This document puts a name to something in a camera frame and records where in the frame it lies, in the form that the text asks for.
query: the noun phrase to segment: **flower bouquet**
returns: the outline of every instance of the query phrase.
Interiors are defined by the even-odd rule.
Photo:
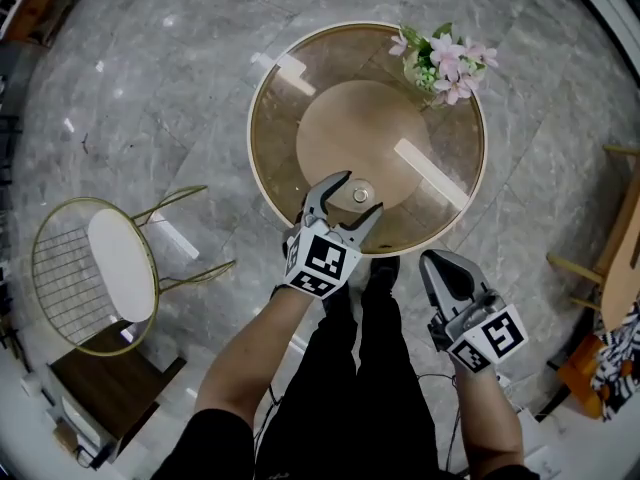
[[[427,39],[415,29],[402,25],[390,55],[404,57],[404,76],[420,90],[433,95],[432,105],[445,102],[455,105],[460,98],[471,97],[472,91],[487,72],[487,66],[497,67],[496,49],[460,37],[452,37],[452,24],[445,23]]]

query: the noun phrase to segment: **person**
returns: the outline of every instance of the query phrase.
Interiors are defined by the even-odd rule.
[[[439,467],[434,423],[391,294],[399,266],[397,257],[371,262],[357,373],[348,285],[323,301],[326,316],[254,459],[258,404],[313,300],[276,288],[211,365],[195,414],[153,479],[455,478]],[[538,478],[523,466],[520,423],[495,373],[455,367],[471,478]]]

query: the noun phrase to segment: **forearm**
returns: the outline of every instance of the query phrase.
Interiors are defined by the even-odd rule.
[[[253,426],[258,404],[312,300],[292,288],[279,289],[215,359],[200,386],[196,412],[224,409]]]
[[[523,464],[520,421],[493,369],[471,375],[456,364],[456,385],[471,477],[483,478],[502,466]]]

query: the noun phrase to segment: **person's right arm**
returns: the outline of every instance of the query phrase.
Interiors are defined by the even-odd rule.
[[[460,400],[462,441],[472,479],[505,466],[524,465],[522,429],[493,368],[470,374],[453,361]]]

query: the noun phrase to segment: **black shoe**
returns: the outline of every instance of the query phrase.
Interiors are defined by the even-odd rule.
[[[326,299],[323,299],[322,307],[326,315],[329,314],[329,311],[332,313],[346,311],[353,314],[353,304],[351,303],[351,296],[349,295],[349,283],[344,283],[338,290]]]
[[[396,284],[399,272],[399,256],[392,256],[391,258],[375,258],[371,261],[367,288],[370,284],[375,283],[376,289],[391,291],[393,285]]]

